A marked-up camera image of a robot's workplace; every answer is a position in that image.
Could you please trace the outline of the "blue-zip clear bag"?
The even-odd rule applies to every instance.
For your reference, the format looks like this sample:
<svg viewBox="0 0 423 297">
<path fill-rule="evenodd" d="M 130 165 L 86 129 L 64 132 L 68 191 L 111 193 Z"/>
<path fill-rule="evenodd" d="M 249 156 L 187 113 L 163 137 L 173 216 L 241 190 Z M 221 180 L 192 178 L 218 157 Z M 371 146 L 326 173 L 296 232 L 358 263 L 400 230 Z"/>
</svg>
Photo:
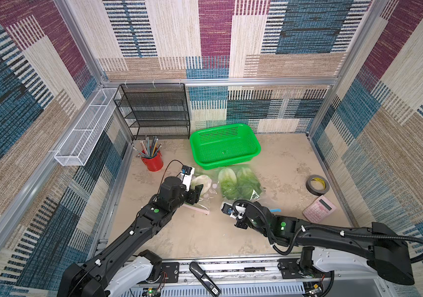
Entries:
<svg viewBox="0 0 423 297">
<path fill-rule="evenodd" d="M 232 165 L 218 169 L 218 187 L 223 202 L 232 204 L 235 200 L 259 202 L 273 214 L 282 212 L 277 201 L 271 198 L 261 185 L 258 176 L 249 165 Z"/>
</svg>

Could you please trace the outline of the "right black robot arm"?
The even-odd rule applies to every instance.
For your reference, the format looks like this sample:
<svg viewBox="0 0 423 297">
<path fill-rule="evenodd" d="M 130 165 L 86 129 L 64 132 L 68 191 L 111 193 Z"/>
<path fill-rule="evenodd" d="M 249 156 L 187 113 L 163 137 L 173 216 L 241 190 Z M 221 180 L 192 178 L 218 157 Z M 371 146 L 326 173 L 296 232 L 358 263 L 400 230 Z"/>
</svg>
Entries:
<svg viewBox="0 0 423 297">
<path fill-rule="evenodd" d="M 321 225 L 275 215 L 259 202 L 243 199 L 223 203 L 221 211 L 236 220 L 237 228 L 266 237 L 282 256 L 300 246 L 299 270 L 304 274 L 363 270 L 395 284 L 414 285 L 412 265 L 423 261 L 423 239 L 397 235 L 382 223 L 370 228 Z"/>
</svg>

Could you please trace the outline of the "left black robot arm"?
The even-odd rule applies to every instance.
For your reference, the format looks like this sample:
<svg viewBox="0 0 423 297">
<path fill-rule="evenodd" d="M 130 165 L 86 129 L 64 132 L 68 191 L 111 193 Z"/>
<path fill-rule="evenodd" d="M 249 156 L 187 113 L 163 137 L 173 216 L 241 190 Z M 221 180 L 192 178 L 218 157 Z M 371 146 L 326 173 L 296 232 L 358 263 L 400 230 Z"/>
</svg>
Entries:
<svg viewBox="0 0 423 297">
<path fill-rule="evenodd" d="M 84 264 L 72 264 L 63 273 L 59 297 L 105 297 L 113 276 L 142 245 L 172 219 L 184 203 L 200 199 L 202 185 L 188 188 L 180 178 L 168 176 L 157 194 L 141 208 L 131 226 L 98 255 Z"/>
</svg>

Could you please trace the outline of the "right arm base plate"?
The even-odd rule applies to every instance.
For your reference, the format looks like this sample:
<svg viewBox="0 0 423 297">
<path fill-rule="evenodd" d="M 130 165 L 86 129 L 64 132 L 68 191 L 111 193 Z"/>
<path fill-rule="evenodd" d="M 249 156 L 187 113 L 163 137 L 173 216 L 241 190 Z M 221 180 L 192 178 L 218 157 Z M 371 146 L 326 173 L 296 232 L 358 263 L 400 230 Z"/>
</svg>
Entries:
<svg viewBox="0 0 423 297">
<path fill-rule="evenodd" d="M 317 278 L 317 279 L 330 279 L 330 272 L 321 272 L 313 266 L 309 268 L 301 268 L 299 264 L 300 259 L 296 258 L 283 258 L 278 260 L 278 270 L 285 280 L 300 279 L 300 278 Z"/>
</svg>

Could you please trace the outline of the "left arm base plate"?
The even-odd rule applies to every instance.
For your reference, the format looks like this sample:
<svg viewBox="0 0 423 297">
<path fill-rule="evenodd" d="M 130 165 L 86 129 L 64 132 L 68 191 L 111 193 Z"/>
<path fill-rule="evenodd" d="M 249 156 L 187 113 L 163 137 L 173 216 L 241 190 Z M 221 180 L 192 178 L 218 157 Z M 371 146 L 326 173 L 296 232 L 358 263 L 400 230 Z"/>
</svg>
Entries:
<svg viewBox="0 0 423 297">
<path fill-rule="evenodd" d="M 179 262 L 162 262 L 154 264 L 147 282 L 150 283 L 177 283 L 179 279 Z"/>
</svg>

